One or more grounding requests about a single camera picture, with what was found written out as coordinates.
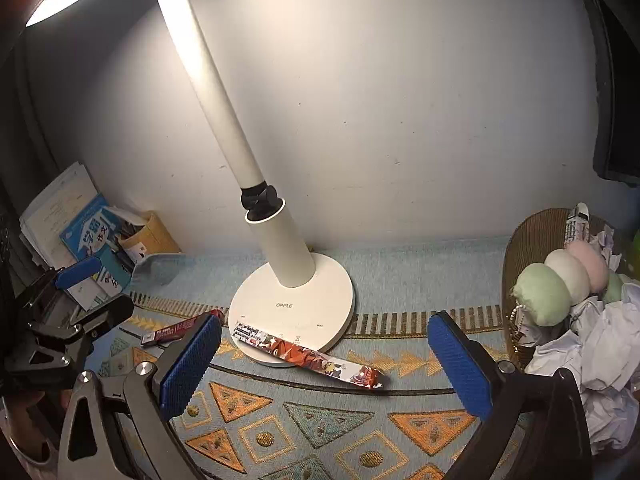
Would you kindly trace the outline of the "dark red long box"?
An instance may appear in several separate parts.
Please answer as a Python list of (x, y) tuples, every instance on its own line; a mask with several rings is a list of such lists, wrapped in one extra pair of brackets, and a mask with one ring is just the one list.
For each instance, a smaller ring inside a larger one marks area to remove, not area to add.
[(202, 315), (200, 314), (193, 318), (187, 318), (179, 323), (172, 324), (161, 328), (160, 330), (154, 330), (152, 333), (143, 335), (141, 338), (142, 347), (151, 347), (156, 344), (161, 344), (162, 342), (171, 342), (180, 339), (201, 317)]

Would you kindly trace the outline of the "orange cartoon long box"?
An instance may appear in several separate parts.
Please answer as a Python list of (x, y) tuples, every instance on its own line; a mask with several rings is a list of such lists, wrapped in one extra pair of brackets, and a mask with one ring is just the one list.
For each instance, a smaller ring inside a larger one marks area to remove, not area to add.
[(382, 374), (369, 365), (328, 356), (320, 351), (287, 341), (243, 323), (238, 323), (233, 327), (232, 336), (242, 344), (246, 344), (262, 354), (268, 354), (278, 361), (304, 370), (311, 370), (339, 382), (346, 382), (346, 384), (369, 390), (383, 387)]

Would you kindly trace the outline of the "blue cover book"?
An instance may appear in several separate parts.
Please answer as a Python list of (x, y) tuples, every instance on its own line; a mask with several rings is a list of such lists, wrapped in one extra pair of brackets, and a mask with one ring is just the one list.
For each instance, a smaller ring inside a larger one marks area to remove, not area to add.
[(108, 210), (108, 203), (98, 194), (60, 233), (60, 240), (76, 261), (96, 257), (99, 270), (74, 285), (70, 294), (88, 311), (114, 297), (129, 284), (131, 273), (116, 256), (116, 234), (122, 219)]

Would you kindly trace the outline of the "stack of books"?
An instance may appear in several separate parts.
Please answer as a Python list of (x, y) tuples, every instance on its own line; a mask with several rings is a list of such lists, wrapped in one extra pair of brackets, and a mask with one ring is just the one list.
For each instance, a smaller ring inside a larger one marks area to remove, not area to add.
[(21, 231), (47, 266), (58, 269), (75, 262), (60, 234), (97, 195), (86, 167), (74, 162), (27, 206)]

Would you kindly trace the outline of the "tan pen holder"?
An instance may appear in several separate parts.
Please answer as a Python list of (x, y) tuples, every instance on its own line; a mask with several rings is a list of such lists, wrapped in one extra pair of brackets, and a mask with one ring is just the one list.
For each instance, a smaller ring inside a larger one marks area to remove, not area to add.
[(134, 263), (139, 263), (150, 255), (181, 252), (179, 245), (154, 211), (144, 216), (117, 208), (114, 211), (122, 220), (118, 234), (119, 245)]

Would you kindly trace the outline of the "crumpled paper ball front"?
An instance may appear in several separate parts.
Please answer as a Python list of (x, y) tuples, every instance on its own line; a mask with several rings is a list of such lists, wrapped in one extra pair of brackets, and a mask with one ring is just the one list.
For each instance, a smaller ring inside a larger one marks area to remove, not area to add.
[(574, 376), (591, 452), (626, 448), (639, 418), (631, 388), (639, 376), (638, 284), (625, 284), (610, 304), (588, 298), (575, 306), (568, 331), (538, 347), (525, 371), (551, 376), (561, 367)]

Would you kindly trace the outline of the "patterned blue table cloth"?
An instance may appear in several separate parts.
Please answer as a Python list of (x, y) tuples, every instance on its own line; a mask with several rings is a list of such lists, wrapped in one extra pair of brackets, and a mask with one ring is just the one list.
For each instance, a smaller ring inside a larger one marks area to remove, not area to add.
[(171, 427), (211, 479), (442, 478), (480, 422), (428, 346), (428, 320), (447, 311), (504, 359), (511, 286), (521, 268), (561, 244), (560, 234), (537, 226), (510, 240), (339, 250), (356, 309), (333, 354), (377, 368), (384, 388), (262, 366), (223, 336)]

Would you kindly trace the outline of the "white plush ball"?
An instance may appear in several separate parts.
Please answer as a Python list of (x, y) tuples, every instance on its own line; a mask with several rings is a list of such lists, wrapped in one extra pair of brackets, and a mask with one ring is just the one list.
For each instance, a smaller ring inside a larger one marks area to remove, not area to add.
[(584, 265), (566, 249), (555, 249), (544, 259), (544, 264), (562, 278), (572, 304), (589, 297), (590, 281)]

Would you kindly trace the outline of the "white desk lamp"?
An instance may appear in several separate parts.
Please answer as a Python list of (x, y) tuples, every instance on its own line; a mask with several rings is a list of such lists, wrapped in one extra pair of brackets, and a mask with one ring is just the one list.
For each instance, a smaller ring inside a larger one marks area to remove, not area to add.
[(266, 259), (231, 300), (231, 339), (246, 356), (267, 366), (294, 365), (237, 341), (232, 336), (236, 324), (247, 324), (327, 354), (352, 322), (352, 281), (341, 263), (305, 245), (285, 199), (262, 175), (191, 1), (156, 2), (209, 129), (238, 182), (245, 222)]

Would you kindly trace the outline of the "pink plush ball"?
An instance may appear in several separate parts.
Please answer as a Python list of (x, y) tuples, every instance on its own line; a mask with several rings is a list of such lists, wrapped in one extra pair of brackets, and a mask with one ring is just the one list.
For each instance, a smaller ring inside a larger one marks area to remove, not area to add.
[(584, 240), (573, 240), (565, 249), (584, 266), (590, 290), (595, 294), (603, 292), (608, 286), (608, 267), (604, 259)]

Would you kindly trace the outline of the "brown woven basket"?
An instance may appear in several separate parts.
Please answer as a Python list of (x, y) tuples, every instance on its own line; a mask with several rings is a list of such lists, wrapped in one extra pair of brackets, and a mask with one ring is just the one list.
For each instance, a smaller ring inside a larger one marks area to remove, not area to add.
[(623, 246), (612, 226), (584, 203), (536, 212), (516, 228), (503, 260), (502, 306), (509, 356), (518, 367), (562, 335), (572, 310), (584, 301), (617, 300)]

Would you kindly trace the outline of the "black wall monitor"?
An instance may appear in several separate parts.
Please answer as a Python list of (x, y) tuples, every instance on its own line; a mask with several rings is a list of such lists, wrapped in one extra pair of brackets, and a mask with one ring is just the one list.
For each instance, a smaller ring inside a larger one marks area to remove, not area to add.
[(598, 132), (592, 166), (605, 180), (639, 185), (639, 0), (582, 0), (594, 52)]

